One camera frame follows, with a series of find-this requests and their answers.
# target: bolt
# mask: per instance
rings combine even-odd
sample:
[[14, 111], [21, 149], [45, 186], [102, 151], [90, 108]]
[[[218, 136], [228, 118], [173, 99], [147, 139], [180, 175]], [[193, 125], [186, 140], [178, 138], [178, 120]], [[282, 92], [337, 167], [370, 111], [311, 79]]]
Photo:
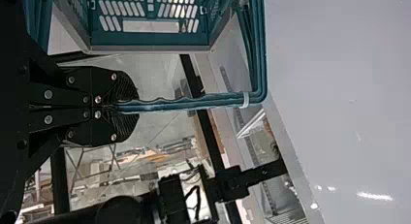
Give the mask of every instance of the bolt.
[[96, 99], [94, 99], [96, 104], [100, 104], [102, 102], [102, 97], [101, 96], [96, 96]]
[[27, 141], [26, 140], [20, 140], [17, 143], [17, 148], [19, 149], [25, 149], [27, 147]]
[[45, 124], [50, 125], [52, 123], [52, 116], [46, 115], [45, 117]]
[[111, 135], [111, 140], [115, 142], [117, 140], [117, 135], [116, 134]]
[[51, 90], [45, 91], [45, 98], [46, 98], [46, 100], [50, 100], [52, 98], [52, 91]]
[[74, 132], [73, 130], [71, 130], [71, 131], [67, 134], [67, 137], [68, 137], [69, 139], [72, 139], [74, 136], [75, 136], [75, 132]]
[[18, 68], [18, 71], [19, 71], [22, 75], [24, 75], [24, 74], [27, 72], [27, 66], [26, 66], [26, 65], [21, 66], [20, 68]]
[[69, 77], [69, 84], [75, 83], [76, 79], [74, 77]]
[[100, 117], [102, 117], [102, 113], [100, 111], [96, 111], [96, 112], [94, 112], [94, 117], [96, 119], [100, 119]]

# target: metal pole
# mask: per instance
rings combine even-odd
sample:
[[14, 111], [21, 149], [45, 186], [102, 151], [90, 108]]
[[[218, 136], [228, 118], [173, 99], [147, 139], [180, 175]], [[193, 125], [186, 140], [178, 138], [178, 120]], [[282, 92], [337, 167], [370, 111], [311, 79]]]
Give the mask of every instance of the metal pole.
[[[190, 87], [193, 98], [199, 98], [202, 95], [199, 80], [194, 72], [193, 63], [190, 55], [180, 55], [181, 64]], [[218, 148], [217, 140], [215, 139], [214, 131], [212, 129], [211, 121], [209, 120], [208, 112], [206, 110], [197, 111], [197, 116], [202, 126], [203, 134], [205, 136], [205, 143], [208, 149], [209, 157], [211, 159], [212, 167], [217, 173], [225, 169], [223, 158], [221, 157], [220, 149]], [[241, 224], [241, 217], [239, 215], [236, 202], [225, 204], [227, 214], [232, 224]]]
[[69, 187], [67, 185], [66, 154], [64, 148], [59, 147], [51, 155], [51, 184], [54, 202], [54, 213], [70, 212]]

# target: black cable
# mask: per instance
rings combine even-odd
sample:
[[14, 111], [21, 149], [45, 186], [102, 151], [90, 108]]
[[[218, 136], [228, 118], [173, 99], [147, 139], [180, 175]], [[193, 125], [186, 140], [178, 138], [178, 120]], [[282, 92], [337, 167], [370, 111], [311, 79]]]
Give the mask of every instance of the black cable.
[[196, 205], [196, 220], [200, 218], [200, 209], [202, 207], [202, 196], [201, 196], [201, 188], [199, 185], [196, 185], [190, 189], [190, 191], [184, 196], [185, 200], [187, 200], [194, 191], [197, 191], [197, 205]]

